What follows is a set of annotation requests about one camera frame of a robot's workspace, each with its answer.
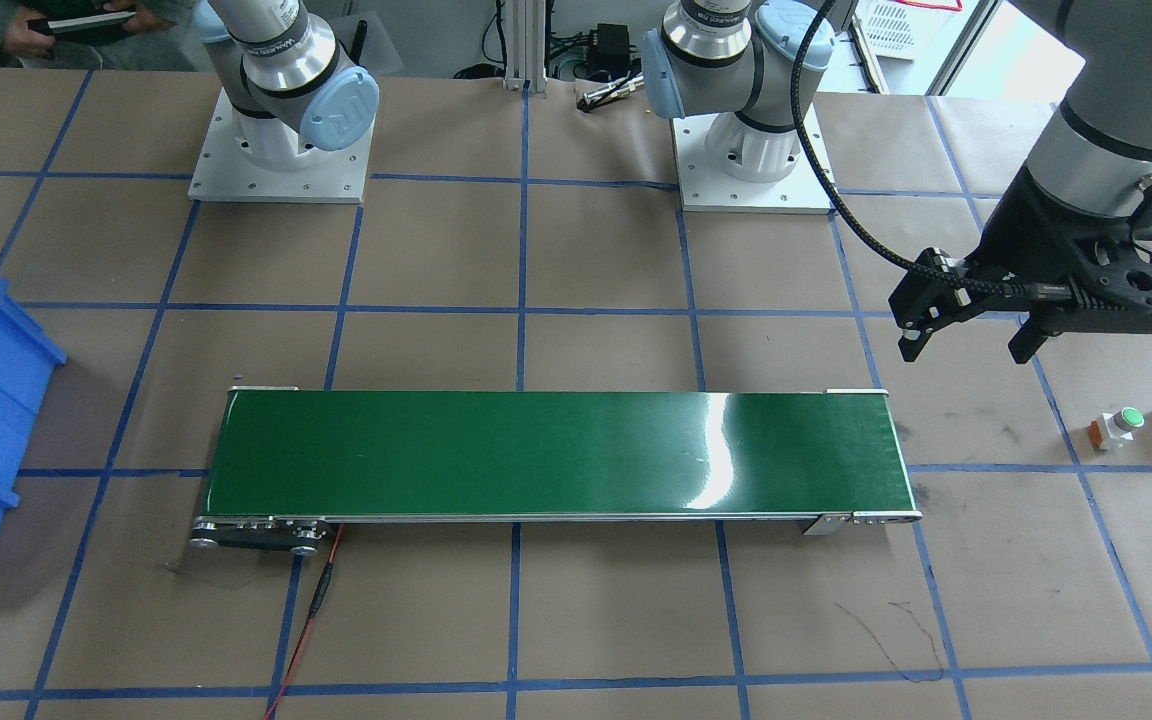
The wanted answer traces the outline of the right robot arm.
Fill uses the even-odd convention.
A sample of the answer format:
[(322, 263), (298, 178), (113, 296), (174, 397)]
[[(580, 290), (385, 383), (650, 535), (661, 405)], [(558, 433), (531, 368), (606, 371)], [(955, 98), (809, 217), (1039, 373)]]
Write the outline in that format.
[(376, 122), (380, 88), (326, 20), (298, 1), (197, 1), (192, 24), (230, 105), (339, 151)]

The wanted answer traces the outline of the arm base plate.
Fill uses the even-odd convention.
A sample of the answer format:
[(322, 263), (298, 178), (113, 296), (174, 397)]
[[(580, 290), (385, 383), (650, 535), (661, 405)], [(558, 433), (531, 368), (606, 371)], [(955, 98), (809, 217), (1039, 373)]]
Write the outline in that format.
[(200, 202), (361, 205), (372, 132), (324, 151), (278, 119), (238, 113), (221, 91), (187, 194)]
[(765, 132), (733, 114), (673, 119), (682, 209), (826, 214), (833, 206), (797, 132)]

